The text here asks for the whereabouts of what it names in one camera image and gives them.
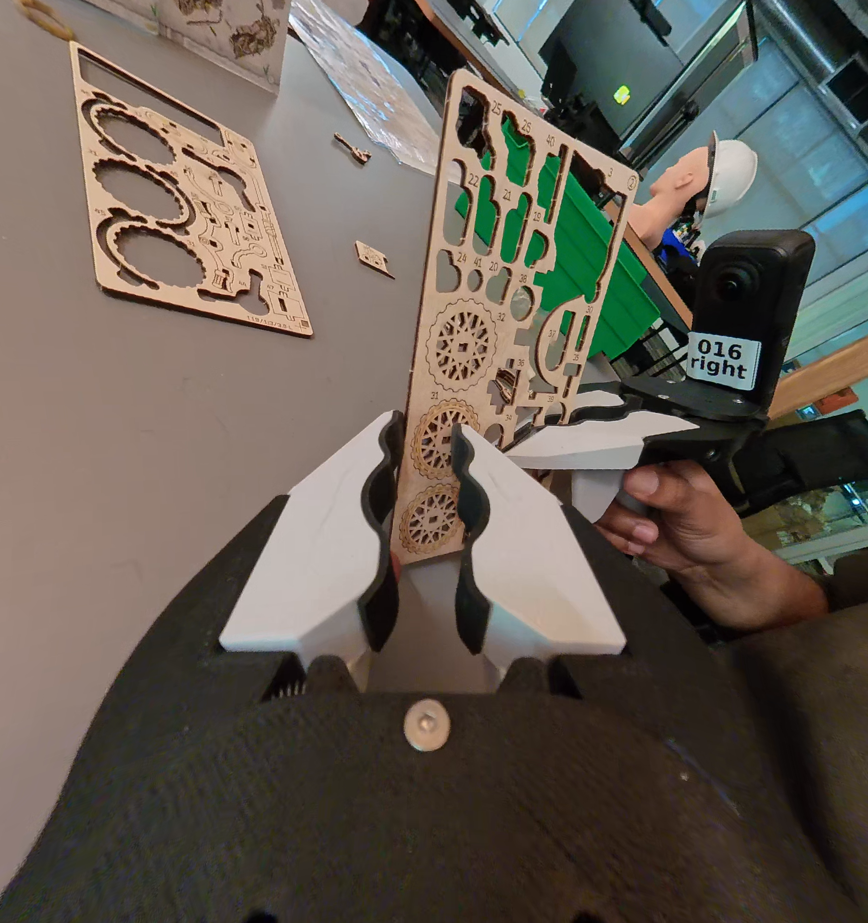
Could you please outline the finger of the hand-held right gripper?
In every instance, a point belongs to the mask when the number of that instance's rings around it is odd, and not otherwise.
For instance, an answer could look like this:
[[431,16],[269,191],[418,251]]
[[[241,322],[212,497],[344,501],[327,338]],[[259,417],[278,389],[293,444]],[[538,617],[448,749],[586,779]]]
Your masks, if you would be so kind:
[[547,403],[539,419],[528,424],[528,431],[549,425],[619,422],[641,409],[642,399],[636,395],[621,394],[616,387],[591,387],[579,391],[567,403],[557,399]]
[[628,470],[638,464],[649,437],[698,428],[679,417],[623,417],[548,425],[508,448],[508,457],[525,469]]

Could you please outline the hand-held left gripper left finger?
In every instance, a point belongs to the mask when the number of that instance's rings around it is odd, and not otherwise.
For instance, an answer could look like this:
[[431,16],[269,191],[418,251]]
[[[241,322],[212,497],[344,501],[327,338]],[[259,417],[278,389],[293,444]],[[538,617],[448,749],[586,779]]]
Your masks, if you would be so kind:
[[369,667],[390,637],[399,594],[387,521],[404,415],[382,413],[287,496],[220,634],[228,652],[334,655]]

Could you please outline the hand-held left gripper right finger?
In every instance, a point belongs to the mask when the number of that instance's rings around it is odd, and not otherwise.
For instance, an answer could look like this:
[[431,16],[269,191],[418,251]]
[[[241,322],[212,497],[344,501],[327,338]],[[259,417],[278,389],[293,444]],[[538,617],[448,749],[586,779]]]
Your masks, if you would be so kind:
[[467,534],[456,624],[468,650],[495,675],[521,658],[622,653],[626,638],[563,505],[466,424],[453,426],[451,463]]

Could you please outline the wooden gear sheet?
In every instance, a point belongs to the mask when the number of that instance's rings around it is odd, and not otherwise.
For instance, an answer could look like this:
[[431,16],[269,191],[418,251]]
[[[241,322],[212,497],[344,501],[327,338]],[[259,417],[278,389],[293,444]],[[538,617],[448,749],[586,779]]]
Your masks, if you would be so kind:
[[[575,164],[611,194],[615,219],[589,293],[536,328]],[[639,181],[474,73],[451,75],[391,525],[404,565],[463,547],[455,424],[496,427],[504,449],[527,412],[568,421]]]

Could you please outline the person's right forearm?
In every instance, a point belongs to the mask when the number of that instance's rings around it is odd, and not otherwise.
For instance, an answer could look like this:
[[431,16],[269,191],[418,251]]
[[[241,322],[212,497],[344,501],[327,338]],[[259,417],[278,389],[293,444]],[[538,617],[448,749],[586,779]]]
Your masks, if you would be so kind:
[[742,633],[811,621],[831,612],[820,585],[763,550],[671,573],[674,583],[718,626]]

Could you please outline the grey desk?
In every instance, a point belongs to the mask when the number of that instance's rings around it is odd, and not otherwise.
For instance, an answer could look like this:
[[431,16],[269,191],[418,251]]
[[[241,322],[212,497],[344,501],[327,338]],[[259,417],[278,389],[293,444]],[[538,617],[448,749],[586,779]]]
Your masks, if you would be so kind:
[[[430,175],[300,41],[278,95],[81,2],[82,43],[255,144],[314,337],[103,293],[68,46],[0,2],[0,894],[117,672],[267,502],[402,406]],[[363,266],[383,252],[394,279]]]

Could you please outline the person's right hand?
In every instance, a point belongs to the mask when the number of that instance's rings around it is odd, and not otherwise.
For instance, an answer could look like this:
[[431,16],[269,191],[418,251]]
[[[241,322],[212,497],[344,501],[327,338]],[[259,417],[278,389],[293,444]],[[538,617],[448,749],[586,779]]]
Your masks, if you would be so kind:
[[702,467],[690,461],[636,467],[623,488],[646,512],[623,500],[610,504],[595,526],[615,548],[664,570],[712,613],[751,595],[759,554]]

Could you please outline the wooden table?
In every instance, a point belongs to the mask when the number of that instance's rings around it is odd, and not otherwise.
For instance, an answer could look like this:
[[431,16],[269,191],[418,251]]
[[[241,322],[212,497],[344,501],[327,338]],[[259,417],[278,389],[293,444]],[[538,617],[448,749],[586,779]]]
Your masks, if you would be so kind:
[[868,335],[783,375],[767,418],[773,421],[868,378]]

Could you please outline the green bin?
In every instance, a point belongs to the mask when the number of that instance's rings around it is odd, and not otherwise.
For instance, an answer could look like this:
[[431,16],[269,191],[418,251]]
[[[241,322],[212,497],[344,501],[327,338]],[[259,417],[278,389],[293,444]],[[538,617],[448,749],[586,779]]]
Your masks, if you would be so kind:
[[[486,150],[482,137],[481,116],[477,124],[468,128],[458,124],[462,143],[476,151],[481,165],[490,167],[491,153]],[[522,184],[532,146],[519,135],[509,118],[502,123],[502,133],[507,147],[506,175],[510,182]],[[555,180],[559,158],[545,158],[539,176],[537,205],[548,209],[555,193]],[[514,212],[508,214],[505,233],[501,244],[501,259],[509,261],[520,241],[520,228],[525,212],[526,200]],[[487,244],[496,221],[496,207],[481,201],[476,210],[474,243]],[[597,279],[603,268],[612,227],[607,217],[592,201],[587,179],[579,179],[573,172],[566,178],[562,204],[555,224],[555,268],[537,273],[536,285],[542,288],[541,309],[551,311],[576,297],[587,299],[594,294]],[[544,247],[540,239],[529,241],[525,261],[531,267],[540,258]],[[660,317],[658,308],[642,288],[647,271],[623,244],[604,298],[604,303],[595,329],[589,356],[601,352],[611,362],[626,352],[640,336]]]

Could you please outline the mannequin head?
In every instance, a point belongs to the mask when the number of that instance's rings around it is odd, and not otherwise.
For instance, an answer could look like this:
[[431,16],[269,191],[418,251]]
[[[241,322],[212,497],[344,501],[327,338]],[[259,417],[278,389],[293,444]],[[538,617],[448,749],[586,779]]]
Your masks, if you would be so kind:
[[693,212],[700,201],[706,203],[712,169],[710,160],[709,147],[691,150],[651,185],[647,202],[632,206],[629,225],[649,251],[659,248],[666,231],[688,206]]

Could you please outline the white hard hat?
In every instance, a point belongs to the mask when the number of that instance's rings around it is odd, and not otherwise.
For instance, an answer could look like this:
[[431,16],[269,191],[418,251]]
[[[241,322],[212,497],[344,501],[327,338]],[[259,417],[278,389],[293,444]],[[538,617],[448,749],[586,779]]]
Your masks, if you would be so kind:
[[720,140],[716,132],[707,148],[708,179],[697,196],[701,223],[716,218],[740,203],[751,189],[758,171],[758,155],[738,139]]

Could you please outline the person's olive shirt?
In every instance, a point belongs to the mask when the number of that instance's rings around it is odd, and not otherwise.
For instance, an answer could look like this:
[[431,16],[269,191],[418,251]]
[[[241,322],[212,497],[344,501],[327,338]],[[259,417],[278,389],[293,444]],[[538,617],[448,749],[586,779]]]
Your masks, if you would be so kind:
[[868,602],[736,640],[724,659],[798,823],[868,921]]

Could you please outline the black monitor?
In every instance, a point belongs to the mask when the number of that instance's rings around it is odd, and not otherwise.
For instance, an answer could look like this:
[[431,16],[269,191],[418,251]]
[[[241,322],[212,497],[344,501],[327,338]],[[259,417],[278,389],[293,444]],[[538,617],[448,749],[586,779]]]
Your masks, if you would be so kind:
[[548,34],[548,68],[558,50],[574,68],[568,94],[594,102],[621,141],[716,39],[729,48],[755,28],[751,2],[576,1]]

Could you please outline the wooden sheet with round holes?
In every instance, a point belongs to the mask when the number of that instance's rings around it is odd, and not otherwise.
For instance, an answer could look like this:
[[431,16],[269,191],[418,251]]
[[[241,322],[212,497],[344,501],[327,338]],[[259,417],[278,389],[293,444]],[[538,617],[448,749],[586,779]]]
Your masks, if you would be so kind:
[[313,337],[253,142],[84,45],[68,48],[99,287]]

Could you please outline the paper in clear sleeve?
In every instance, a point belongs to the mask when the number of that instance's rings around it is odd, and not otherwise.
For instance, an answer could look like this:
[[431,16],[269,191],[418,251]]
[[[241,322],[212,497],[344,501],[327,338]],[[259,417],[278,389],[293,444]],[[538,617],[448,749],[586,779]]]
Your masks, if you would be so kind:
[[323,2],[292,2],[289,22],[370,140],[399,163],[434,175],[440,131],[375,45]]

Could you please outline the printed instruction sheet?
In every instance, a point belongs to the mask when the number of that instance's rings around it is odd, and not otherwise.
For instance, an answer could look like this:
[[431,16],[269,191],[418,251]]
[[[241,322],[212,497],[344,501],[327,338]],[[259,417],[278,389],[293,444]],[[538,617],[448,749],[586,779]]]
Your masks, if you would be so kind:
[[290,1],[93,1],[278,94]]

